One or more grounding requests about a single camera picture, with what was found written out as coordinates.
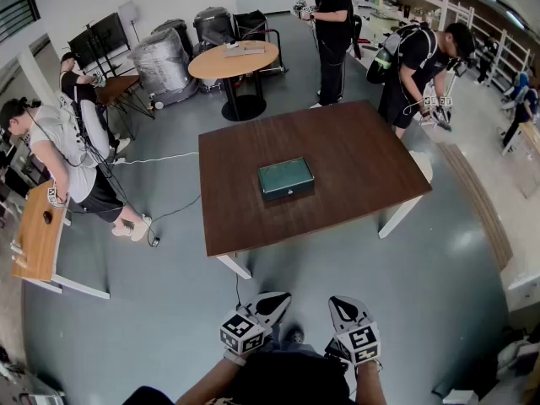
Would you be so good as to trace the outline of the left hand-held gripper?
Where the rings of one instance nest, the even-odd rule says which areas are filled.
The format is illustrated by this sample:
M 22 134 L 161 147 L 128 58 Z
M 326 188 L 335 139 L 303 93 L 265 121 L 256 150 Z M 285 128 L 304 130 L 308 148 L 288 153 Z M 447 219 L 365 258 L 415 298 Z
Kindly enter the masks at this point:
M 220 342 L 236 355 L 247 354 L 266 345 L 272 326 L 291 303 L 288 292 L 258 294 L 247 305 L 231 311 L 219 328 Z

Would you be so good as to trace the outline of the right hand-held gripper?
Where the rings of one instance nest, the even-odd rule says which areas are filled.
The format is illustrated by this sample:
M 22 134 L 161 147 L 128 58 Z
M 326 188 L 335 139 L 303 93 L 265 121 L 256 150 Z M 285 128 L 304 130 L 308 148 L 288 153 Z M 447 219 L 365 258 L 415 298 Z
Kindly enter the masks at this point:
M 355 327 L 370 318 L 370 313 L 360 300 L 346 296 L 333 296 L 328 301 L 332 324 L 337 333 L 335 338 L 348 360 L 353 365 L 361 365 L 378 359 L 381 355 L 381 341 L 376 322 Z

